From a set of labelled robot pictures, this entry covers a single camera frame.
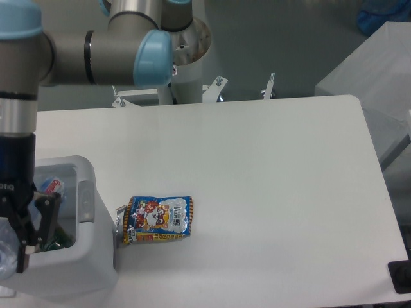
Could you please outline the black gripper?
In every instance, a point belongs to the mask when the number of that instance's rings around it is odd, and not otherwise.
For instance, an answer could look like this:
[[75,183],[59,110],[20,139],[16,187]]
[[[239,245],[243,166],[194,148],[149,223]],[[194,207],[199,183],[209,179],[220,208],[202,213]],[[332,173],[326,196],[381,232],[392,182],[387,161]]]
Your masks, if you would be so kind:
[[[1,214],[17,236],[17,267],[21,274],[28,267],[28,246],[46,243],[54,234],[62,197],[59,193],[35,191],[36,136],[1,137]],[[28,207],[34,203],[40,222],[36,227]]]

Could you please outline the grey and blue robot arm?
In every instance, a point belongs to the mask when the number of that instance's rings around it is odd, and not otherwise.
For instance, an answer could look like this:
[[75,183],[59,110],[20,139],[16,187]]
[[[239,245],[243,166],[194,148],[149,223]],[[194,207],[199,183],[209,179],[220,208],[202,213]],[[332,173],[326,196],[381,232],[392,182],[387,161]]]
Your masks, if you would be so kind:
[[100,1],[106,31],[54,34],[33,1],[1,2],[1,278],[28,267],[27,247],[51,238],[61,197],[34,183],[38,90],[49,85],[170,83],[171,34],[191,1]]

